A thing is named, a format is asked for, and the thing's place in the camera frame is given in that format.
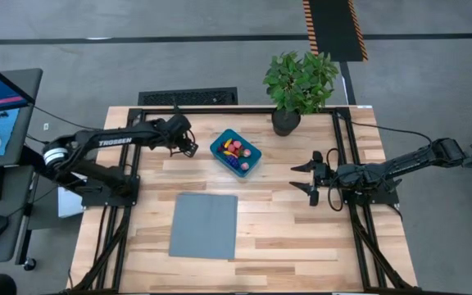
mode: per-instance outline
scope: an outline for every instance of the wooden tabletop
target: wooden tabletop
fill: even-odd
[[[125,126],[128,110],[109,108],[105,127]],[[351,107],[351,113],[356,122],[376,123],[371,108]],[[148,119],[156,117],[170,116],[150,115]],[[332,211],[326,197],[320,198],[318,206],[309,206],[307,195],[288,184],[311,180],[311,174],[291,171],[292,166],[309,161],[313,150],[325,154],[336,147],[331,116],[303,116],[302,123],[285,138],[273,132],[270,115],[187,117],[199,144],[194,158],[183,155],[170,158],[164,148],[153,151],[142,148],[139,163],[142,187],[130,220],[121,292],[362,290],[347,207],[341,212]],[[228,128],[262,151],[261,162],[246,179],[234,176],[209,151],[210,144]],[[377,129],[355,126],[355,135],[362,163],[384,161]],[[120,147],[103,149],[98,154],[98,163],[117,165],[119,157]],[[336,153],[331,154],[330,164],[336,167]],[[181,192],[238,195],[234,260],[168,255],[175,197]],[[333,198],[338,201],[335,191]],[[381,251],[403,279],[416,284],[400,217],[384,205],[374,205],[372,211]],[[71,267],[75,282],[93,264],[101,214],[102,208],[84,213]],[[371,284],[376,285],[371,255],[367,249],[365,253]],[[106,286],[111,286],[113,265],[109,263]]]

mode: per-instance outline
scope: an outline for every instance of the floor mat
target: floor mat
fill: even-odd
[[[303,0],[311,51],[333,61],[366,61],[367,51],[352,0]]]

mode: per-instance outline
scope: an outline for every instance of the green plant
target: green plant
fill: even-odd
[[[297,111],[301,115],[311,114],[325,106],[330,98],[333,80],[338,69],[331,62],[330,54],[315,56],[308,52],[297,60],[295,52],[282,53],[272,57],[270,69],[263,84],[269,85],[267,94],[281,110]]]

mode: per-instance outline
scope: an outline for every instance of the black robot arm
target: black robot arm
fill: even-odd
[[[465,154],[456,140],[441,138],[430,145],[421,147],[415,152],[407,153],[384,163],[365,165],[345,164],[336,170],[323,162],[320,152],[313,152],[313,158],[307,164],[293,167],[301,172],[314,171],[313,184],[291,182],[311,197],[311,205],[318,203],[317,188],[332,186],[333,188],[355,190],[359,193],[376,191],[380,186],[388,191],[394,190],[399,181],[393,178],[423,169],[428,166],[453,167],[462,165]]]
[[[45,145],[43,159],[48,168],[60,170],[77,163],[94,148],[127,144],[138,144],[151,149],[177,148],[187,157],[193,157],[197,144],[188,137],[190,128],[187,118],[176,114],[168,121],[150,120],[127,128],[82,130],[74,135],[57,138]]]
[[[82,130],[73,135],[61,136],[43,148],[43,175],[75,193],[82,194],[84,202],[85,193],[87,199],[99,199],[88,196],[96,196],[97,193],[120,198],[133,196],[136,194],[138,179],[125,175],[124,167],[104,167],[85,160],[87,153],[95,148],[138,144],[151,149],[169,148],[171,156],[174,153],[183,153],[187,157],[193,157],[197,144],[190,128],[191,124],[187,118],[178,113],[168,121],[157,119],[140,122],[132,127]],[[88,176],[88,181],[78,181],[72,172]]]

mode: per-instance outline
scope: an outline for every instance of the gray mat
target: gray mat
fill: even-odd
[[[180,194],[169,256],[234,259],[237,211],[236,196]]]

